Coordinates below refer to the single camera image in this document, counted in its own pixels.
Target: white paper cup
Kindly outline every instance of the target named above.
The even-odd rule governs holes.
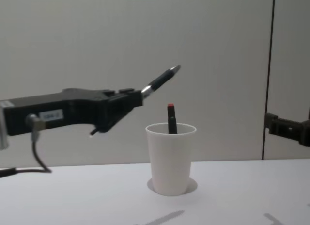
[[[196,128],[178,123],[178,134],[168,133],[168,123],[146,127],[154,190],[165,196],[184,194],[189,184],[191,149]]]

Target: white wall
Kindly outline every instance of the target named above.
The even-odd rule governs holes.
[[[63,88],[142,88],[179,74],[111,132],[44,131],[48,165],[148,162],[144,128],[198,128],[194,160],[260,159],[272,0],[0,0],[0,99]],[[10,138],[0,166],[36,165],[29,135]]]
[[[276,0],[268,112],[295,121],[310,107],[310,0]],[[309,158],[297,141],[266,135],[265,158]]]

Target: white table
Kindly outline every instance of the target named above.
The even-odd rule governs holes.
[[[0,179],[2,225],[144,225],[182,210],[162,224],[310,224],[310,160],[195,162],[198,188],[178,197],[147,188],[149,164],[52,169]]]

